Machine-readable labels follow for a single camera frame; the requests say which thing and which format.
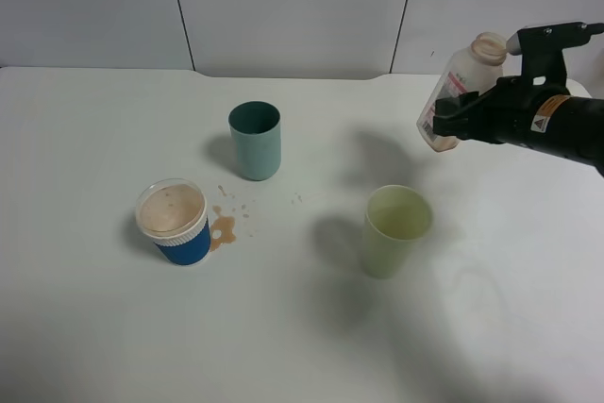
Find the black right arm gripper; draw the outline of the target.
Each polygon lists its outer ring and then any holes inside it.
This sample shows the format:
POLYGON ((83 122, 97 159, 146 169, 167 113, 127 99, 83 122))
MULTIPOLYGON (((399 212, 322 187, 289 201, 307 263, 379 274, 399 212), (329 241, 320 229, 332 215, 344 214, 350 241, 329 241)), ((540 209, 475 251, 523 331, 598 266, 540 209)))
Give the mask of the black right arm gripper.
POLYGON ((532 130, 540 106, 555 95, 569 95, 566 80, 535 85, 520 76, 500 78, 487 92, 466 92, 434 103, 433 131, 443 137, 471 137, 486 143, 552 144, 532 130))

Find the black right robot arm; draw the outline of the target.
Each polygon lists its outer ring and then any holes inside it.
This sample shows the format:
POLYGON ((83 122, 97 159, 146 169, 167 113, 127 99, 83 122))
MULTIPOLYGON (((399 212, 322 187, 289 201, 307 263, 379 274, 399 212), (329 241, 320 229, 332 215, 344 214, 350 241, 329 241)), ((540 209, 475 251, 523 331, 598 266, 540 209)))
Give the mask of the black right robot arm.
POLYGON ((483 94, 441 98, 433 131, 461 141, 521 146, 603 172, 603 101, 574 96, 558 84, 506 76, 483 94))

